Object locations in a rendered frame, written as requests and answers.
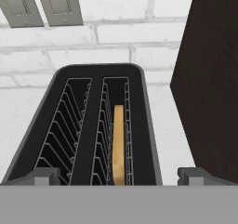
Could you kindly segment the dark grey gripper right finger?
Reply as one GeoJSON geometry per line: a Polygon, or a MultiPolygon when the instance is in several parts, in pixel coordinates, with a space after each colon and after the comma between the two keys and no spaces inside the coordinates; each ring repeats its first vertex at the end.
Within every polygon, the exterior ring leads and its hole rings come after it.
{"type": "Polygon", "coordinates": [[[201,167],[180,167],[178,169],[179,186],[223,186],[234,182],[210,175],[201,167]]]}

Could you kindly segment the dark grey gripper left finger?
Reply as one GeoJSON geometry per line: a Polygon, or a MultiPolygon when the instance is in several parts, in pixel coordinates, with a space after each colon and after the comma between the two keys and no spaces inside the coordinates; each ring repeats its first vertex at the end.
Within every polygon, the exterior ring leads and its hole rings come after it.
{"type": "Polygon", "coordinates": [[[55,186],[60,184],[60,170],[56,167],[37,167],[25,177],[4,182],[5,186],[55,186]]]}

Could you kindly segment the black toaster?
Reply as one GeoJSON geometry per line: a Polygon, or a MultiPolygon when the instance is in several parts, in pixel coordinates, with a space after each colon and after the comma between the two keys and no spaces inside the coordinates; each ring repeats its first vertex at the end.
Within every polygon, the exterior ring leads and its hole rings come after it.
{"type": "Polygon", "coordinates": [[[56,167],[63,186],[112,185],[115,105],[124,106],[125,184],[161,184],[144,71],[133,63],[57,70],[3,182],[56,167]]]}

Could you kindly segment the golden bread slice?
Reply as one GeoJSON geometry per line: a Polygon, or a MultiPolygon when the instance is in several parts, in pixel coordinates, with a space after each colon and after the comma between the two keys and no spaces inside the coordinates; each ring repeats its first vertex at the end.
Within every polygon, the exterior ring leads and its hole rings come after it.
{"type": "Polygon", "coordinates": [[[117,186],[125,185],[124,106],[114,106],[112,140],[112,174],[117,186]]]}

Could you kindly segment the grey wall outlet plate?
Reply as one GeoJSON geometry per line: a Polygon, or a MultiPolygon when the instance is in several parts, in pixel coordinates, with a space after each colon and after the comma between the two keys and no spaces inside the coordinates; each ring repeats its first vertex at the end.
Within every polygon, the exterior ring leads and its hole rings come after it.
{"type": "Polygon", "coordinates": [[[50,27],[83,26],[79,0],[40,0],[50,27]]]}
{"type": "Polygon", "coordinates": [[[35,0],[0,0],[0,8],[11,28],[44,26],[35,0]]]}

